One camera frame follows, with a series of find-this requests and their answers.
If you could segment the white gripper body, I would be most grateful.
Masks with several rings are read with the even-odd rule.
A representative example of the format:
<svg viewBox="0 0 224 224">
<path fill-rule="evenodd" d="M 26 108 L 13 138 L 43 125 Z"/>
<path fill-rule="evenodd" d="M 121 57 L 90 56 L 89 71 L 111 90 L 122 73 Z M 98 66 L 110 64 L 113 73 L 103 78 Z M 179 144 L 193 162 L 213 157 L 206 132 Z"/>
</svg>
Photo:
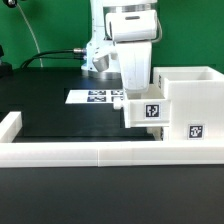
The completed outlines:
<svg viewBox="0 0 224 224">
<path fill-rule="evenodd" d="M 117 55 L 123 88 L 127 93 L 143 93 L 149 88 L 152 40 L 157 33 L 155 10 L 108 13 L 106 31 L 113 44 L 95 51 L 92 62 L 99 71 L 109 68 Z"/>
</svg>

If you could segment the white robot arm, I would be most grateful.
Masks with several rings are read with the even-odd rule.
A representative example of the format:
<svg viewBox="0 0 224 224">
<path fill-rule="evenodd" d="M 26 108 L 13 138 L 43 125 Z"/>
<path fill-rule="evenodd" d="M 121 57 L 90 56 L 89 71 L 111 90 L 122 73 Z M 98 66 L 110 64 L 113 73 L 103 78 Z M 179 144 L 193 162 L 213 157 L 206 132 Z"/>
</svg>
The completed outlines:
<svg viewBox="0 0 224 224">
<path fill-rule="evenodd" d="M 81 69 L 98 77 L 121 76 L 127 93 L 149 88 L 157 0 L 90 0 L 92 37 Z"/>
</svg>

